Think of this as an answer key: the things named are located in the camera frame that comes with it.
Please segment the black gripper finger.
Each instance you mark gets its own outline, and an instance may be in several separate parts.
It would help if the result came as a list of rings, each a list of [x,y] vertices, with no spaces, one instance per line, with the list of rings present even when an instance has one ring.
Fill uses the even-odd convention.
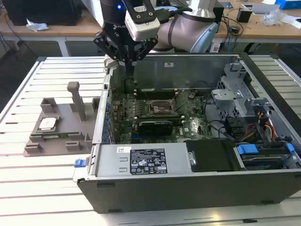
[[[96,34],[93,42],[111,59],[121,62],[126,75],[129,75],[129,59],[126,47],[122,43],[121,33],[102,30]]]
[[[129,75],[134,75],[134,67],[137,64],[137,61],[143,60],[157,43],[157,38],[149,38],[143,41],[131,41],[129,44]]]

